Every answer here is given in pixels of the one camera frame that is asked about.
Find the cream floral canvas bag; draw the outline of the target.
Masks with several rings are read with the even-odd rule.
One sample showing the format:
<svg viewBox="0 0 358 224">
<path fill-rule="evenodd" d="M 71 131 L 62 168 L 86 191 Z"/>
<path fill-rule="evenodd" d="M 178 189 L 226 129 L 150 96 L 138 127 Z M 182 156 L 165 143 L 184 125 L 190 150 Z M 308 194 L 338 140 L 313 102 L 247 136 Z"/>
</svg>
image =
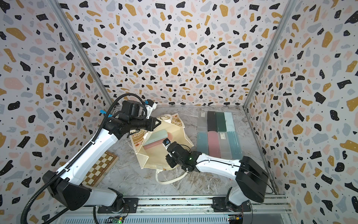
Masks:
<svg viewBox="0 0 358 224">
<path fill-rule="evenodd" d="M 154 131 L 151 132 L 165 129 L 168 132 L 168 139 L 171 141 L 171 143 L 177 142 L 181 145 L 185 145 L 188 150 L 194 146 L 194 144 L 184 131 L 184 122 L 177 113 L 173 115 L 165 114 L 159 116 L 158 120 L 161 121 L 161 124 L 156 127 Z M 169 181 L 160 181 L 158 179 L 158 174 L 160 172 L 164 170 L 173 170 L 174 168 L 171 168 L 166 161 L 166 156 L 168 155 L 168 152 L 164 145 L 160 147 L 154 147 L 148 150 L 145 150 L 143 148 L 145 137 L 151 132 L 146 130 L 140 130 L 139 132 L 130 132 L 131 144 L 141 168 L 156 170 L 156 181 L 162 185 L 175 183 L 176 181 L 179 181 L 184 178 L 186 174 L 183 174 Z"/>
</svg>

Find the clear frosted pencil case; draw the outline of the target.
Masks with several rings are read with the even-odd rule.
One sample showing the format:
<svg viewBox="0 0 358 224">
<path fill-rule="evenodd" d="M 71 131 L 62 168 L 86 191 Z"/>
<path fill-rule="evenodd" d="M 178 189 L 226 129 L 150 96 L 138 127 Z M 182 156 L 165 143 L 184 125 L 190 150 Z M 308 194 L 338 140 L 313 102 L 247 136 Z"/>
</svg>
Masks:
<svg viewBox="0 0 358 224">
<path fill-rule="evenodd" d="M 218 132 L 220 153 L 222 159 L 232 159 L 230 144 L 226 132 Z"/>
</svg>

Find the black pencil case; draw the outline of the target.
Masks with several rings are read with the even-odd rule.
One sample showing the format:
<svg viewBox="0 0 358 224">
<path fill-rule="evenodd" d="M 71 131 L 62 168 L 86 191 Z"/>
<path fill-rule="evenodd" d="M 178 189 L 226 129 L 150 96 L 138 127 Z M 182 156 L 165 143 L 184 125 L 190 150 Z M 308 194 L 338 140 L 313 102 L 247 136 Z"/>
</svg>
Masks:
<svg viewBox="0 0 358 224">
<path fill-rule="evenodd" d="M 216 112 L 214 111 L 207 112 L 207 128 L 208 128 L 208 132 L 210 131 L 217 132 Z"/>
</svg>

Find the dark green book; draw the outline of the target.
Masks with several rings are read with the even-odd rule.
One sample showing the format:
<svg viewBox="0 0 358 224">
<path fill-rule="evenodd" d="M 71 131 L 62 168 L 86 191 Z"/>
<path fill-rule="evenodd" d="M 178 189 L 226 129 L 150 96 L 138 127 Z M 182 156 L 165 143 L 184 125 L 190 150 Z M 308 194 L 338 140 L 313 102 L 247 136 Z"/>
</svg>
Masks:
<svg viewBox="0 0 358 224">
<path fill-rule="evenodd" d="M 216 125 L 217 125 L 217 132 L 226 132 L 226 120 L 225 114 L 223 112 L 216 112 Z"/>
</svg>

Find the teal translucent pencil case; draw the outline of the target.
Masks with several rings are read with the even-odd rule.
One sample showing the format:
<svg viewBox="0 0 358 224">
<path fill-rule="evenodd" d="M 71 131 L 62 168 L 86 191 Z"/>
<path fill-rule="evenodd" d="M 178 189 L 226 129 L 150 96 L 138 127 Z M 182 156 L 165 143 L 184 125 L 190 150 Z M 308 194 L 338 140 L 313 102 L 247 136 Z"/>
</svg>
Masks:
<svg viewBox="0 0 358 224">
<path fill-rule="evenodd" d="M 230 146 L 230 151 L 232 159 L 241 160 L 243 158 L 241 144 L 236 132 L 227 132 L 228 142 Z"/>
</svg>

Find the light mint pencil case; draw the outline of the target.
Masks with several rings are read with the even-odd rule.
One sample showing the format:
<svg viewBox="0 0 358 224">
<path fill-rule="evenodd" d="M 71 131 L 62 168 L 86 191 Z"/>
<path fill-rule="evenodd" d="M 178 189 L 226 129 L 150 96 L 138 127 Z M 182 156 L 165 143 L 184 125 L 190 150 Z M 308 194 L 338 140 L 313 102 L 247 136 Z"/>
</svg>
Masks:
<svg viewBox="0 0 358 224">
<path fill-rule="evenodd" d="M 235 132 L 235 123 L 232 113 L 224 112 L 224 116 L 225 116 L 225 124 L 226 124 L 227 132 Z"/>
</svg>

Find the translucent grey pencil case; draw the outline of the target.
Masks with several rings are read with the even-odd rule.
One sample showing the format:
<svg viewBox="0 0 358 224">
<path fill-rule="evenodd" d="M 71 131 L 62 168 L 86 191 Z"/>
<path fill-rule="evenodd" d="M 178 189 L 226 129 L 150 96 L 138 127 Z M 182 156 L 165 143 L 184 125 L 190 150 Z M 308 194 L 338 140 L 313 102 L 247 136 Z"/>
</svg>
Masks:
<svg viewBox="0 0 358 224">
<path fill-rule="evenodd" d="M 198 113 L 197 131 L 198 132 L 208 131 L 207 112 L 205 111 L 199 111 Z"/>
</svg>

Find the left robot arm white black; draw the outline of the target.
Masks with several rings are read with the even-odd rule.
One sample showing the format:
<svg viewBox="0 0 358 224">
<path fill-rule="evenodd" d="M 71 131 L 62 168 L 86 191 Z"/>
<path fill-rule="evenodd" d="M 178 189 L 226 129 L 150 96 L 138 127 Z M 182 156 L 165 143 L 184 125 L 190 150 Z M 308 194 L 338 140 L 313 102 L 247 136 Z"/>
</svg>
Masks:
<svg viewBox="0 0 358 224">
<path fill-rule="evenodd" d="M 50 195 L 70 211 L 83 206 L 103 206 L 108 212 L 123 210 L 123 195 L 114 189 L 99 189 L 82 184 L 86 175 L 99 158 L 131 130 L 153 131 L 161 124 L 155 117 L 122 121 L 115 117 L 107 118 L 103 128 L 90 140 L 88 148 L 82 148 L 70 161 L 56 172 L 48 171 L 44 182 L 59 175 L 47 189 Z"/>
</svg>

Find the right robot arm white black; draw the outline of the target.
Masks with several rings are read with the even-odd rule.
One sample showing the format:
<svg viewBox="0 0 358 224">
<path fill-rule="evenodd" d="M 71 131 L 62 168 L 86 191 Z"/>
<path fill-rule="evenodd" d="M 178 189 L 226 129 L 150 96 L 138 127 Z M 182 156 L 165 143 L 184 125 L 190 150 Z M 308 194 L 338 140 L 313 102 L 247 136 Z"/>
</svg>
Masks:
<svg viewBox="0 0 358 224">
<path fill-rule="evenodd" d="M 228 160 L 198 151 L 189 152 L 168 138 L 163 140 L 163 146 L 168 152 L 166 161 L 171 168 L 180 165 L 187 173 L 213 173 L 236 181 L 237 186 L 228 190 L 223 205 L 213 203 L 213 209 L 238 212 L 247 201 L 264 202 L 269 176 L 252 158 L 244 156 L 240 160 Z"/>
</svg>

